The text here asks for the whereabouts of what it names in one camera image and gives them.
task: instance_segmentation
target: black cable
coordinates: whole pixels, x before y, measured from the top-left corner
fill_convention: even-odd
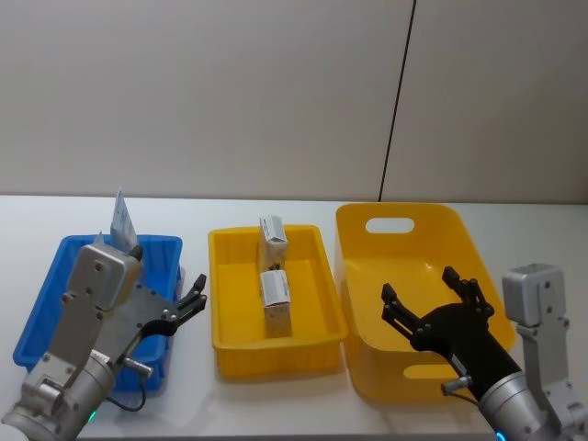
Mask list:
[[[460,400],[471,402],[474,406],[478,407],[478,403],[475,400],[472,400],[470,397],[466,397],[465,395],[460,395],[458,393],[448,393],[447,397],[459,398]]]
[[[394,99],[394,111],[392,112],[392,123],[390,124],[390,136],[388,138],[388,148],[386,149],[386,158],[384,159],[384,171],[382,173],[382,180],[379,184],[378,202],[382,200],[382,191],[384,191],[384,182],[386,181],[386,170],[388,169],[388,158],[390,156],[390,147],[392,145],[392,133],[394,132],[394,125],[396,124],[396,114],[398,113],[398,102],[401,98],[402,78],[404,77],[404,67],[406,66],[406,57],[408,55],[408,45],[411,42],[411,32],[413,32],[414,10],[416,9],[416,0],[413,0],[413,10],[411,11],[411,19],[408,23],[408,32],[406,34],[406,44],[404,45],[404,54],[402,55],[401,75],[398,79],[398,88],[396,90],[396,98]]]
[[[126,404],[123,404],[122,402],[117,401],[112,397],[107,397],[107,401],[110,401],[111,403],[113,403],[115,406],[118,406],[123,411],[127,411],[127,412],[140,411],[143,408],[143,406],[145,405],[145,401],[147,400],[147,393],[145,392],[145,380],[146,379],[147,378],[145,378],[145,376],[143,376],[143,375],[141,375],[141,377],[139,378],[139,388],[141,389],[141,403],[137,407],[129,407]]]

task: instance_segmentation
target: white wall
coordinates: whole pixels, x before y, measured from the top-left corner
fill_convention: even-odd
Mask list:
[[[0,193],[377,198],[410,0],[0,2]]]
[[[0,2],[0,194],[376,199],[412,0]],[[418,0],[384,200],[588,202],[588,3]]]
[[[418,0],[383,198],[588,202],[588,2]]]

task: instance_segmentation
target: blue plastic bin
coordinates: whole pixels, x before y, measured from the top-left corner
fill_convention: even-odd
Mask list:
[[[13,354],[15,363],[27,368],[28,372],[35,367],[51,343],[55,327],[62,315],[61,297],[66,290],[68,277],[80,249],[92,243],[95,238],[95,235],[68,236],[60,243]],[[104,241],[110,244],[110,235],[105,235]],[[178,281],[181,277],[179,261],[182,240],[174,236],[144,234],[139,235],[139,244],[143,247],[141,283],[155,289],[165,299],[176,301]],[[161,335],[147,337],[135,349],[132,357],[153,368],[153,374],[145,383],[147,390],[158,390],[161,387],[165,376],[166,353],[169,349],[170,342]],[[123,368],[117,378],[115,390],[138,391],[137,373]]]

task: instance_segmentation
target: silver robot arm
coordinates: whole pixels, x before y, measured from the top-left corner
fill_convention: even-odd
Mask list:
[[[140,247],[123,254],[103,243],[82,248],[50,347],[25,378],[20,400],[2,419],[5,425],[30,441],[74,440],[123,367],[142,379],[151,375],[149,367],[130,358],[141,340],[173,335],[204,309],[205,276],[178,303],[170,303],[137,284],[141,254]],[[10,430],[0,425],[0,441]]]
[[[569,379],[563,272],[543,264],[513,269],[503,276],[503,294],[506,315],[523,337],[526,385],[540,410],[535,426],[555,434],[551,439],[588,439],[588,409]]]
[[[588,410],[568,378],[563,273],[555,266],[530,265],[503,277],[506,315],[523,337],[526,372],[493,338],[494,309],[476,279],[461,279],[447,266],[443,282],[461,302],[419,317],[390,284],[382,287],[382,319],[413,349],[443,356],[459,378],[442,385],[445,395],[467,388],[500,441],[588,441]],[[468,397],[459,396],[470,401]]]

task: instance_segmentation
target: white table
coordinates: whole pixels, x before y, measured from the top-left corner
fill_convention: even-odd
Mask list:
[[[342,202],[127,199],[139,233],[173,234],[184,241],[181,265],[191,283],[209,272],[210,230],[255,225],[275,213],[287,223],[320,227],[333,267],[335,212]],[[108,231],[114,198],[0,197],[0,413],[18,397],[24,368],[12,351],[63,236]],[[571,377],[588,401],[588,207],[450,205],[461,215],[497,287],[515,266],[546,262],[565,269]],[[522,363],[520,342],[513,350]],[[164,390],[139,413],[100,406],[81,439],[195,439],[260,435],[370,435],[396,439],[492,439],[471,404],[374,407],[359,398],[347,373],[231,384],[214,367],[209,309],[175,337]]]

